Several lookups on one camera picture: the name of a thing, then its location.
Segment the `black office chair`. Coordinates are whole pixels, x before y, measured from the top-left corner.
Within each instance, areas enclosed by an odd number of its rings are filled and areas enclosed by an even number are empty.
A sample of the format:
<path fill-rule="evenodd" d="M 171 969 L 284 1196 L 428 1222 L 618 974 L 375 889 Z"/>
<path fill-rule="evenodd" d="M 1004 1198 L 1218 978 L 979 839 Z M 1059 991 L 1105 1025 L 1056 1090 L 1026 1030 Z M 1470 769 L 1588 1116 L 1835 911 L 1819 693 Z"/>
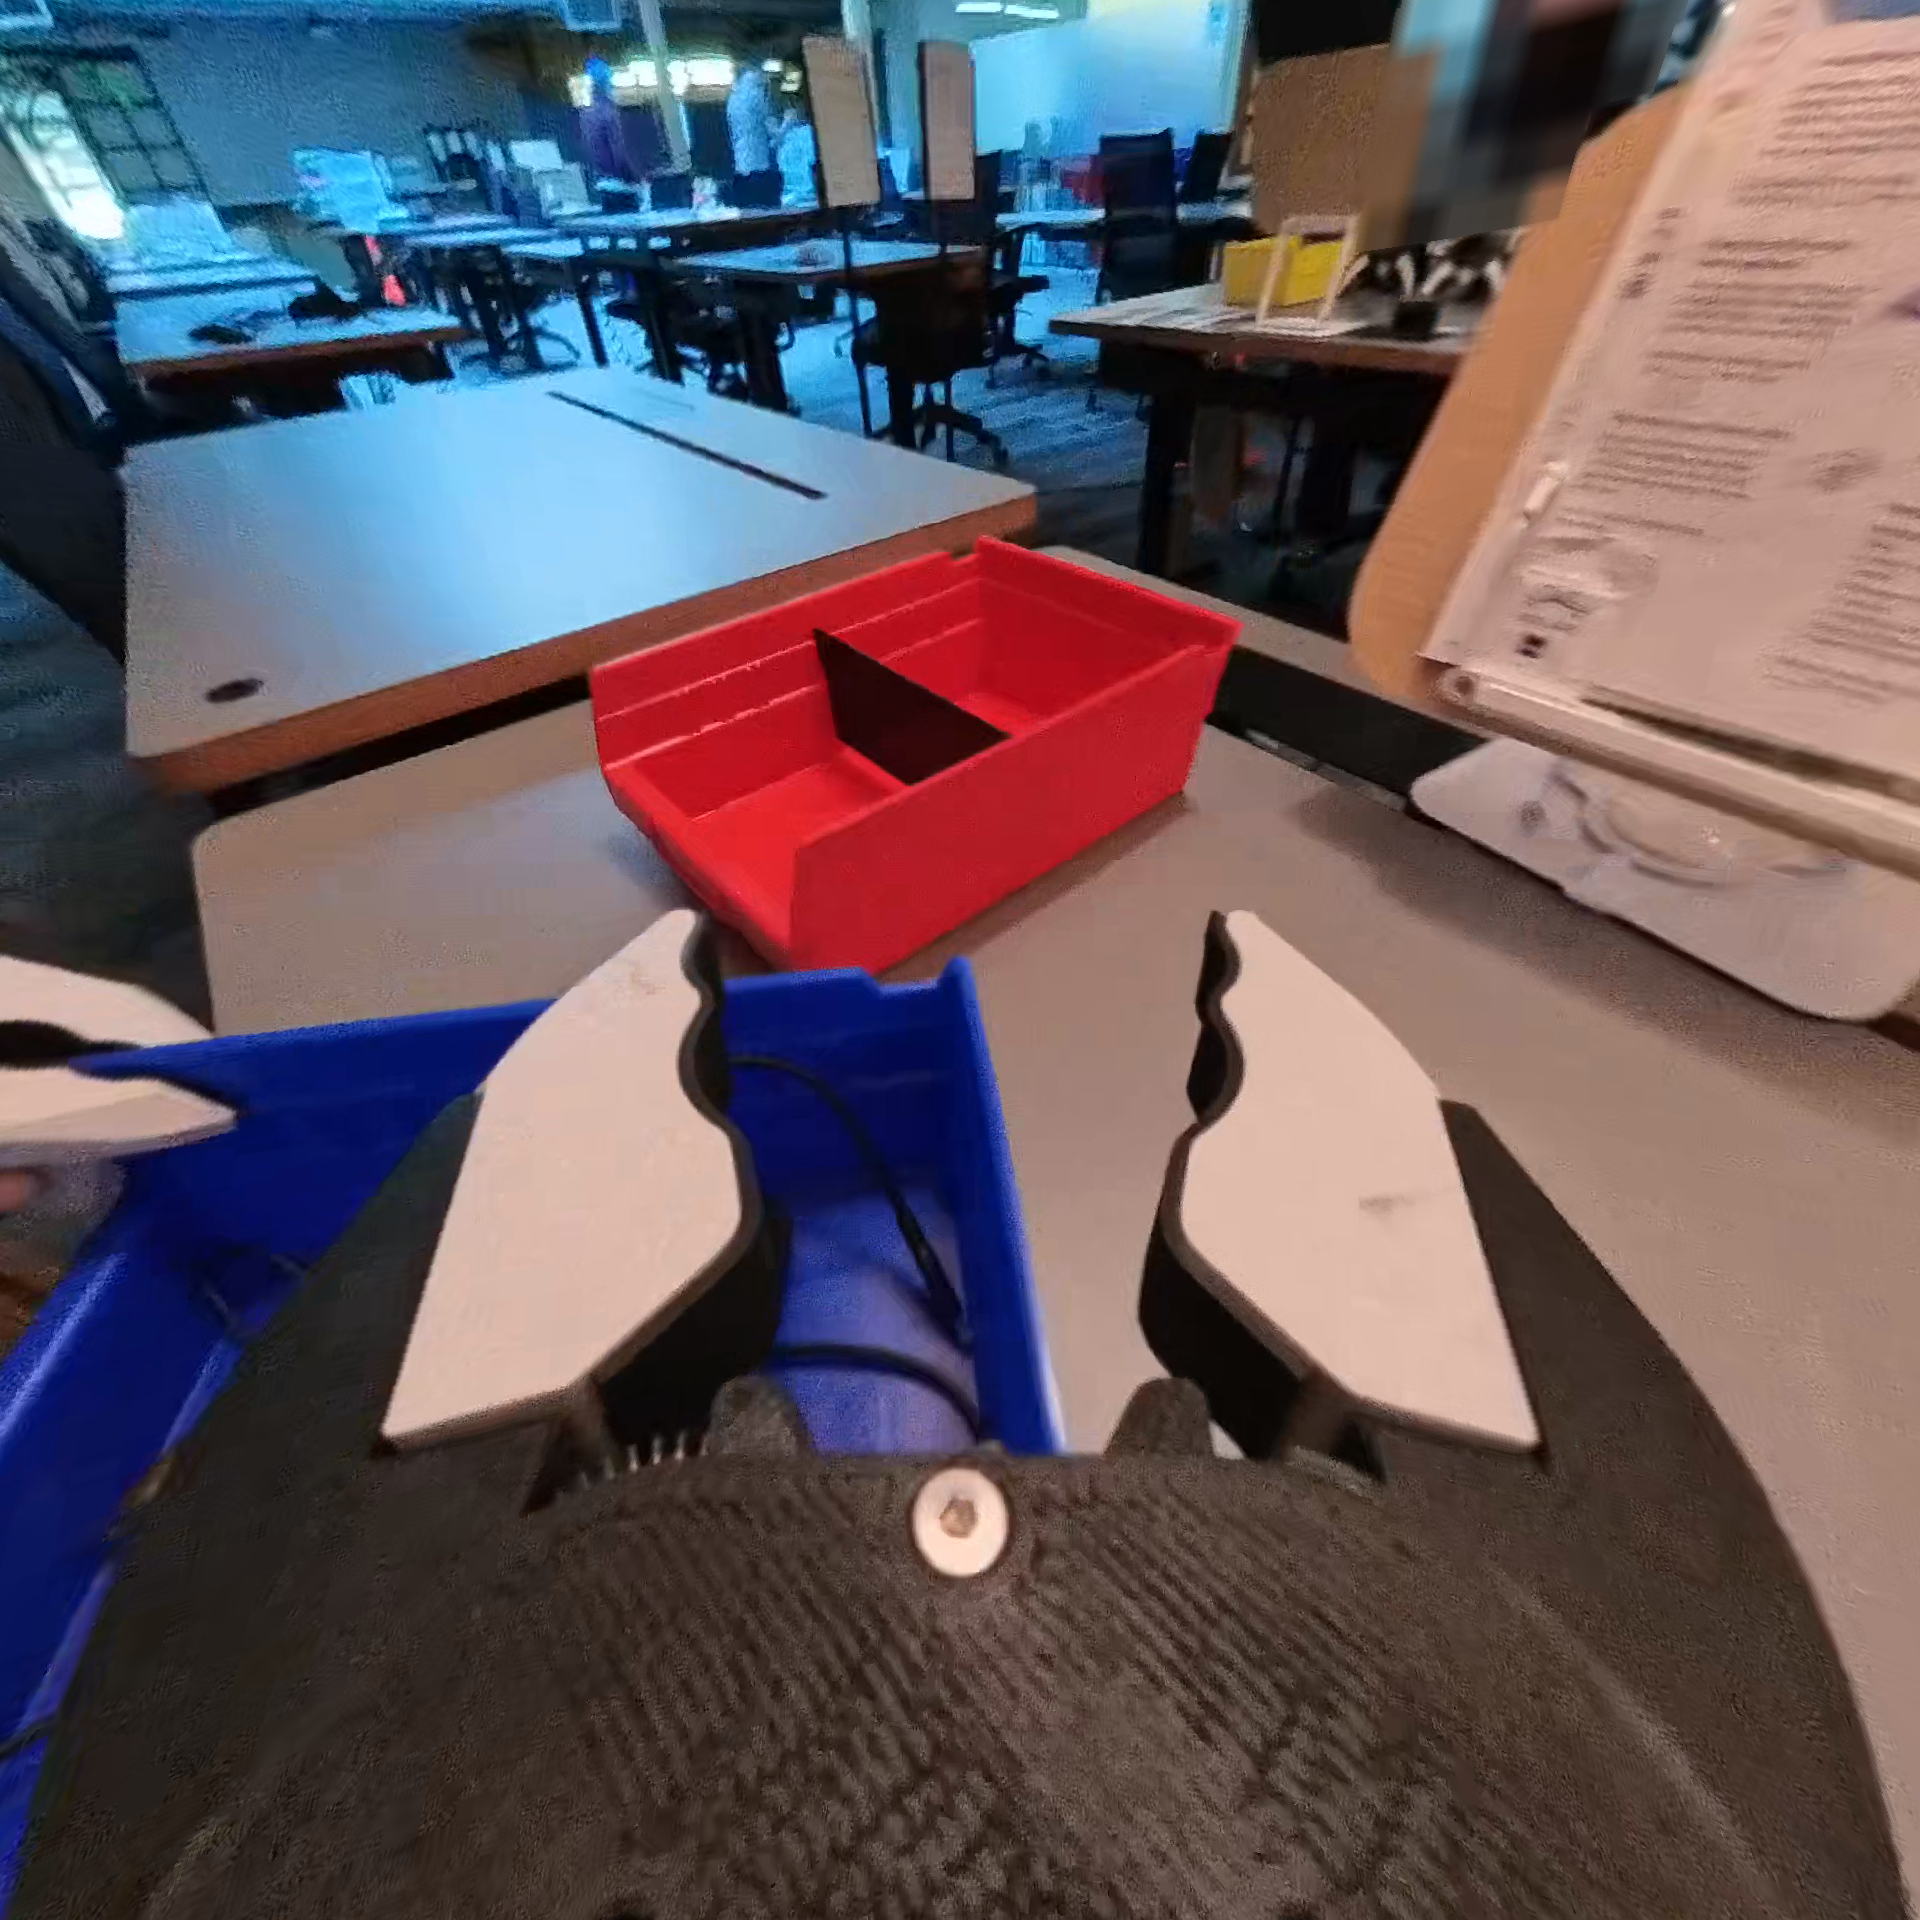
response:
<path fill-rule="evenodd" d="M 1103 209 L 1095 302 L 1170 292 L 1182 265 L 1170 127 L 1105 134 L 1095 174 Z"/>
<path fill-rule="evenodd" d="M 986 447 L 1009 469 L 1004 440 L 953 399 L 962 372 L 988 372 L 995 359 L 992 268 L 982 248 L 936 252 L 911 271 L 871 285 L 873 314 L 855 327 L 855 370 L 886 381 L 886 437 L 907 450 L 942 444 L 953 460 L 959 439 Z"/>

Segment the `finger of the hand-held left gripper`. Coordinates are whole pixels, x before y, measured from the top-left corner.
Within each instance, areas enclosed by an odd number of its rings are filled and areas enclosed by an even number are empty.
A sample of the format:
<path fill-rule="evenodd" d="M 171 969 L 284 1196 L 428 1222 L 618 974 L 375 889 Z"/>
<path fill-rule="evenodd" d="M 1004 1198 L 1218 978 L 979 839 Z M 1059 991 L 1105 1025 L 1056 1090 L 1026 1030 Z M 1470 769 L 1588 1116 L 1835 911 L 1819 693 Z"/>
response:
<path fill-rule="evenodd" d="M 236 1106 L 180 1081 L 170 1054 L 3 1069 L 4 1161 L 128 1161 L 236 1124 Z"/>
<path fill-rule="evenodd" d="M 4 1054 L 103 1054 L 209 1039 L 171 1000 L 127 981 L 3 956 Z"/>

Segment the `small yellow plastic bin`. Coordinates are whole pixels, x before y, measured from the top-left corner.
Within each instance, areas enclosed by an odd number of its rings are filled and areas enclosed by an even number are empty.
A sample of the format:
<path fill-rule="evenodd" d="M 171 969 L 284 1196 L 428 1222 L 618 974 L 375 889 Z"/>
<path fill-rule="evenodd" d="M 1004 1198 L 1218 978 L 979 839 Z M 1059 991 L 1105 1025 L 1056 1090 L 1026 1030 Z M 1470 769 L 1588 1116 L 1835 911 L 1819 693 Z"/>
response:
<path fill-rule="evenodd" d="M 1338 296 L 1347 261 L 1343 231 L 1289 231 L 1228 242 L 1218 255 L 1218 298 L 1251 313 L 1304 314 Z"/>

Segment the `white document stand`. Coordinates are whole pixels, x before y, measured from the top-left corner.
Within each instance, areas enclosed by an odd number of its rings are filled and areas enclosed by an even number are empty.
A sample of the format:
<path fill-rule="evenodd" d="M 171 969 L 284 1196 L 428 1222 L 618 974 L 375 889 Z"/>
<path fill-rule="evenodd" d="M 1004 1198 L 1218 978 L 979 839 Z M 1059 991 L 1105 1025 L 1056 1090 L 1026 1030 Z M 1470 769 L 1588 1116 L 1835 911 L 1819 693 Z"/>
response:
<path fill-rule="evenodd" d="M 1915 776 L 1431 665 L 1479 744 L 1411 788 L 1436 824 L 1800 1014 L 1915 1016 Z"/>

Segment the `black divider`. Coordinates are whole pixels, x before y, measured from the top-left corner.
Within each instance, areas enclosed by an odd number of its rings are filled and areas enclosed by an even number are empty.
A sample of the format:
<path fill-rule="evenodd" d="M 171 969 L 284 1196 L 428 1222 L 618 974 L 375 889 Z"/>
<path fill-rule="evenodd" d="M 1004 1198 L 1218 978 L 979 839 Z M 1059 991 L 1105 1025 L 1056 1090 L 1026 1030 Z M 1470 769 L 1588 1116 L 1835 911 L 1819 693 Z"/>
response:
<path fill-rule="evenodd" d="M 923 784 L 1009 741 L 982 714 L 849 640 L 823 629 L 811 637 L 834 736 L 888 776 Z"/>

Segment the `brown table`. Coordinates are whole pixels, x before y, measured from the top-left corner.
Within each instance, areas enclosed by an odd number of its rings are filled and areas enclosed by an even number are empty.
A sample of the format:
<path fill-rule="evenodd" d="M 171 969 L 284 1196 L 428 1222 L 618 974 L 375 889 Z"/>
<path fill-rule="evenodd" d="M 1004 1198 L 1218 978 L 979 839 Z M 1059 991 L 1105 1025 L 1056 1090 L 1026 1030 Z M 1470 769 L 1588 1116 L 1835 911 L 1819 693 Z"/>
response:
<path fill-rule="evenodd" d="M 1092 343 L 1097 381 L 1146 399 L 1135 565 L 1168 578 L 1175 482 L 1203 412 L 1273 416 L 1305 433 L 1291 532 L 1329 546 L 1356 525 L 1361 470 L 1374 470 L 1374 505 L 1385 505 L 1481 324 L 1443 319 L 1414 335 L 1385 319 L 1260 321 L 1210 282 L 1067 310 L 1049 328 Z"/>

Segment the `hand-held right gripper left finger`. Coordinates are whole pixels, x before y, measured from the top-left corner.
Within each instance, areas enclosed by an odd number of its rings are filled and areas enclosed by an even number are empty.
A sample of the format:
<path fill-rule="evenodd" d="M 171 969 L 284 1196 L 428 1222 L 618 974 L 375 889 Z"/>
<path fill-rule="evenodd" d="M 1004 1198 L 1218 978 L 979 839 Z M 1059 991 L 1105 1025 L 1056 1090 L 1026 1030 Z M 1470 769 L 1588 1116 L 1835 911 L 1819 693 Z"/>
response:
<path fill-rule="evenodd" d="M 774 1349 L 780 1234 L 731 1113 L 714 926 L 663 913 L 479 1094 L 382 1416 L 396 1450 L 558 1423 L 671 1445 Z"/>

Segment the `red plastic bin with divider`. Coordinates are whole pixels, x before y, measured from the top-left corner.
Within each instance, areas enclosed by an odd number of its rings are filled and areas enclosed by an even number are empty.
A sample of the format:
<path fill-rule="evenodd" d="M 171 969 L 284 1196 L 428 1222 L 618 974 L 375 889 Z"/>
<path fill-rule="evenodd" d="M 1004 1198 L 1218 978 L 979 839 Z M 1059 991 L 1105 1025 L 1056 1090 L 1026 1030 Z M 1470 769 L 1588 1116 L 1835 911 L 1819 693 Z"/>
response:
<path fill-rule="evenodd" d="M 832 732 L 823 629 L 1009 741 L 900 784 Z M 1242 617 L 1002 540 L 591 674 L 608 793 L 783 969 L 886 970 L 1177 797 Z"/>

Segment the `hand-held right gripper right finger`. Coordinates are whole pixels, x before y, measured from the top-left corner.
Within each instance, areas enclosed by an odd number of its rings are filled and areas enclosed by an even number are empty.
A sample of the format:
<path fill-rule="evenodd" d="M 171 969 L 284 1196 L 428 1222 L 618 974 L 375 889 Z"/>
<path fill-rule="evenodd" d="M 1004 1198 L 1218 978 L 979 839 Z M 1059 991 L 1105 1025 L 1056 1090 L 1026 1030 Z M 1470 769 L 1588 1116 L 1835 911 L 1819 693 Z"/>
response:
<path fill-rule="evenodd" d="M 1449 1113 L 1408 1047 L 1246 906 L 1208 918 L 1139 1326 L 1251 1460 L 1385 1432 L 1537 1460 L 1542 1414 Z"/>

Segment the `board on pole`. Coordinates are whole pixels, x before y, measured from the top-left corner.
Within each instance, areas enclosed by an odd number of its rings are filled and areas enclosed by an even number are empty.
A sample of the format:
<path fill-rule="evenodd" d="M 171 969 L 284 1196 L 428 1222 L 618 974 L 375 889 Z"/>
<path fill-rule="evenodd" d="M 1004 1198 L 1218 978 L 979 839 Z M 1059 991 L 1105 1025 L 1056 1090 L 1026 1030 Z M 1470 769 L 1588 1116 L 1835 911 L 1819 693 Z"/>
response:
<path fill-rule="evenodd" d="M 920 44 L 920 124 L 923 198 L 959 205 L 977 198 L 977 66 L 968 44 Z"/>
<path fill-rule="evenodd" d="M 870 66 L 846 36 L 803 38 L 803 72 L 814 129 L 819 201 L 832 209 L 881 205 L 881 149 Z"/>

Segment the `grey table with slot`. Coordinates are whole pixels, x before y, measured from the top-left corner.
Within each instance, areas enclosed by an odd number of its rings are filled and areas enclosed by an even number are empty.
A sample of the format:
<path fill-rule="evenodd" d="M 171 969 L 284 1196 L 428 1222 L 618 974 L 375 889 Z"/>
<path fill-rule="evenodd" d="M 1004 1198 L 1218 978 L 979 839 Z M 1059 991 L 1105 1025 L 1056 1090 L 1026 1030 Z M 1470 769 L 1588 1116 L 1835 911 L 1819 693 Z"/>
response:
<path fill-rule="evenodd" d="M 128 756 L 215 794 L 900 560 L 1036 489 L 630 370 L 143 447 Z"/>

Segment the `blue plastic bin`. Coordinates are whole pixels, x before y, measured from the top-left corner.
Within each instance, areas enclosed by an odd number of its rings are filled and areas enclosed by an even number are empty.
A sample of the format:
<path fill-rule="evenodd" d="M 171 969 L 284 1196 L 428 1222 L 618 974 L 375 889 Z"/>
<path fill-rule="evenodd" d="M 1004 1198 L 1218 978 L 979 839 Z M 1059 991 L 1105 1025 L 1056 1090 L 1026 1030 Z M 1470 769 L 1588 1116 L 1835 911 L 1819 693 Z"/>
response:
<path fill-rule="evenodd" d="M 170 1054 L 238 1124 L 136 1164 L 4 1357 L 4 1862 L 138 1494 L 401 1154 L 544 1002 L 322 1024 Z M 974 978 L 728 985 L 734 1117 L 791 1230 L 775 1366 L 834 1453 L 1063 1447 Z"/>

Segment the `cardboard panel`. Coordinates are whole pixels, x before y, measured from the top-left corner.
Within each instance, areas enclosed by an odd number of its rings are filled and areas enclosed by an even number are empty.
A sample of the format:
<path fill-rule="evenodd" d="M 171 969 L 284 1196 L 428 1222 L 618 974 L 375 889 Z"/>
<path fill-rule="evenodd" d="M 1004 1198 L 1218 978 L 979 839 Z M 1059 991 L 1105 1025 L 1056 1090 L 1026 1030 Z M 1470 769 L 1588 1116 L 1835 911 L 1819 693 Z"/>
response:
<path fill-rule="evenodd" d="M 1394 247 L 1441 66 L 1436 50 L 1399 55 L 1382 44 L 1260 68 L 1251 105 L 1256 226 L 1353 222 L 1361 252 Z"/>

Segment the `cardboard backing board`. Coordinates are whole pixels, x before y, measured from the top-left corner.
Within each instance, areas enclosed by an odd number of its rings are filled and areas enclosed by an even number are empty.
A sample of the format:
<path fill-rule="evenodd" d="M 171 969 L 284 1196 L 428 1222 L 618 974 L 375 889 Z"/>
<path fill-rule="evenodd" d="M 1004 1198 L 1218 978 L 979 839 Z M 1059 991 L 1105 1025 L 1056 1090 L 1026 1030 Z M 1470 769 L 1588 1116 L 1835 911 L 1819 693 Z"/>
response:
<path fill-rule="evenodd" d="M 1569 359 L 1691 81 L 1622 111 L 1582 144 L 1552 216 L 1522 231 L 1503 294 L 1441 399 L 1361 565 L 1348 645 L 1378 697 L 1462 725 L 1425 656 Z"/>

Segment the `printed paper sheets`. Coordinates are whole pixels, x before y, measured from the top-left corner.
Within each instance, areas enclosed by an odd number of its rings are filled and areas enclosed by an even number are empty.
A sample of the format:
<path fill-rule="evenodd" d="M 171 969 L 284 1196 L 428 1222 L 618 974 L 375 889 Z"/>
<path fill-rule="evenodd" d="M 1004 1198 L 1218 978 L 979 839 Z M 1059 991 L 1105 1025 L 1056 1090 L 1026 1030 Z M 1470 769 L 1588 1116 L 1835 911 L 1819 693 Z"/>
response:
<path fill-rule="evenodd" d="M 1915 799 L 1915 5 L 1736 5 L 1426 645 Z"/>

